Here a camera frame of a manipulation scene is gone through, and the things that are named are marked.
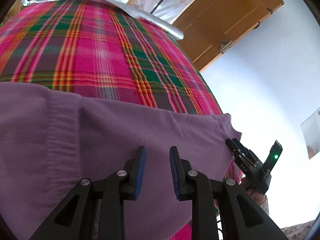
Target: wall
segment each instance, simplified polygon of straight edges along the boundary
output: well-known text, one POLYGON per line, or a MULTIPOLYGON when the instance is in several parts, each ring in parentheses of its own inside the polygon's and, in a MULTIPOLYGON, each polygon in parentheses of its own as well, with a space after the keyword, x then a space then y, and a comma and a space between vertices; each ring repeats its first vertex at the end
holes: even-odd
POLYGON ((320 27, 302 0, 284 2, 202 73, 245 146, 265 161, 282 144, 267 192, 279 227, 320 211, 320 154, 308 160, 300 128, 320 106, 320 27))

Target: purple garment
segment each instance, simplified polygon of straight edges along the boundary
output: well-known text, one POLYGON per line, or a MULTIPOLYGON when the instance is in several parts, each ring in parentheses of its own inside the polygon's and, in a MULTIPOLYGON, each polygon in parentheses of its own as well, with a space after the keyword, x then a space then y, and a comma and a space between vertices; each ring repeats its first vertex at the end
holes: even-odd
POLYGON ((142 191, 125 202, 128 240, 166 240, 191 219, 191 201, 176 200, 169 148, 209 178, 221 180, 240 139, 229 114, 192 115, 84 98, 28 83, 0 83, 0 214, 27 240, 79 182, 123 168, 147 148, 142 191))

